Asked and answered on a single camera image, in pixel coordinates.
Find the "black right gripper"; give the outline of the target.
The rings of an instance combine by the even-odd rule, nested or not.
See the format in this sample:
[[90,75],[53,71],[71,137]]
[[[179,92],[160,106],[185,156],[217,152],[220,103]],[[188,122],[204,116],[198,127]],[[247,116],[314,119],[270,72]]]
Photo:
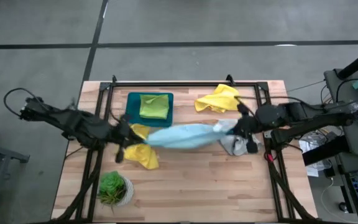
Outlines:
[[237,120],[237,124],[233,127],[233,133],[237,136],[247,137],[247,152],[256,154],[259,150],[253,139],[253,134],[260,132],[259,120],[246,105],[238,105],[237,110],[240,112],[241,118]]

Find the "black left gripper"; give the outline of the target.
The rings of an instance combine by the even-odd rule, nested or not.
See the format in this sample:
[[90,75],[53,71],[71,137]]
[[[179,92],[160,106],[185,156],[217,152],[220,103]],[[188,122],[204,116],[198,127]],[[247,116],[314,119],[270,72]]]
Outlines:
[[118,150],[115,155],[115,163],[120,164],[124,160],[124,147],[131,146],[135,144],[140,144],[142,138],[138,136],[133,129],[130,127],[127,122],[126,116],[122,115],[120,118],[113,116],[114,120],[117,121],[116,129],[122,137],[122,143],[118,147]]

